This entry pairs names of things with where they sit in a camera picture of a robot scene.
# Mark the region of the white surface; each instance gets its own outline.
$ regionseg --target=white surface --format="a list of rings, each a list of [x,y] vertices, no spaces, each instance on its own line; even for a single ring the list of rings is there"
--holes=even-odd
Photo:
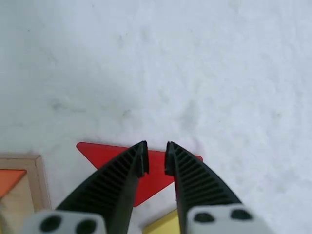
[[[232,219],[233,210],[245,210],[252,219]],[[196,214],[208,213],[213,222],[197,222]],[[187,234],[274,234],[268,225],[254,212],[242,204],[197,206],[187,213]]]
[[[49,217],[60,217],[60,224],[57,229],[49,232],[43,232],[40,227]],[[25,220],[21,234],[76,234],[76,228],[86,220],[92,220],[96,223],[93,234],[106,234],[105,220],[99,214],[79,213],[68,211],[40,211]]]
[[[312,233],[309,0],[1,0],[0,150],[43,156],[53,206],[79,141],[175,141],[279,234]],[[134,211],[131,231],[174,205]]]

